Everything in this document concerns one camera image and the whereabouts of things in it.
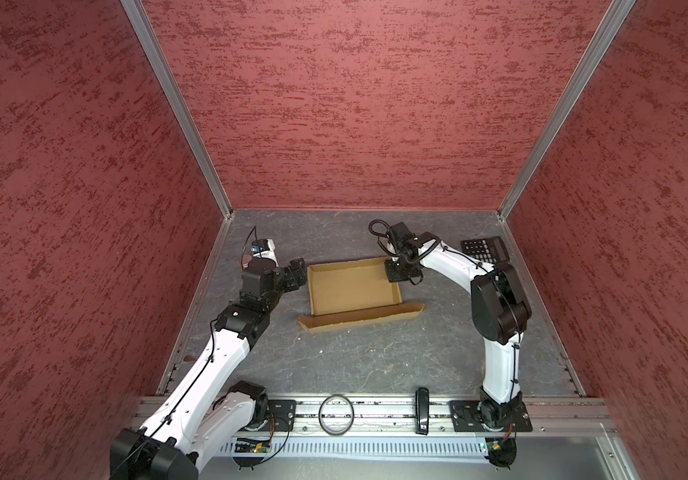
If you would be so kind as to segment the brown cardboard box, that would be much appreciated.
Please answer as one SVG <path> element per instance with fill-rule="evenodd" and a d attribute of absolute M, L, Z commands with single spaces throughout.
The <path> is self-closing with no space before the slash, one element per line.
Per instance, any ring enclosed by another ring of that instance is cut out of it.
<path fill-rule="evenodd" d="M 371 258 L 307 267 L 311 313 L 298 324 L 326 332 L 411 320 L 426 311 L 421 302 L 407 302 L 400 287 L 386 275 L 386 260 Z"/>

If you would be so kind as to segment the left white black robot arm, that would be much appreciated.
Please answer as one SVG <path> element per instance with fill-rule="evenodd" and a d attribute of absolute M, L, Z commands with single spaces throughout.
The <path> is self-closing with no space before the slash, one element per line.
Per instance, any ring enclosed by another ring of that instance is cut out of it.
<path fill-rule="evenodd" d="M 242 281 L 238 300 L 210 322 L 210 341 L 179 386 L 141 427 L 113 441 L 111 478 L 196 479 L 237 432 L 265 422 L 264 387 L 224 385 L 267 330 L 282 296 L 306 285 L 307 267 L 303 259 L 281 267 L 273 255 L 254 257 Z"/>

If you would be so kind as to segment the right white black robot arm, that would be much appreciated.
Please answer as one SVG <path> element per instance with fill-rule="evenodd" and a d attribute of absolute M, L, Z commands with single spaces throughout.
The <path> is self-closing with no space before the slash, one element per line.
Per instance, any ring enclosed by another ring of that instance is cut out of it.
<path fill-rule="evenodd" d="M 490 431 L 513 422 L 522 405 L 521 346 L 532 315 L 517 270 L 488 256 L 473 256 L 439 239 L 409 238 L 398 244 L 380 242 L 389 256 L 388 280 L 418 284 L 425 269 L 434 270 L 470 295 L 471 318 L 485 342 L 485 373 L 478 406 L 480 421 Z"/>

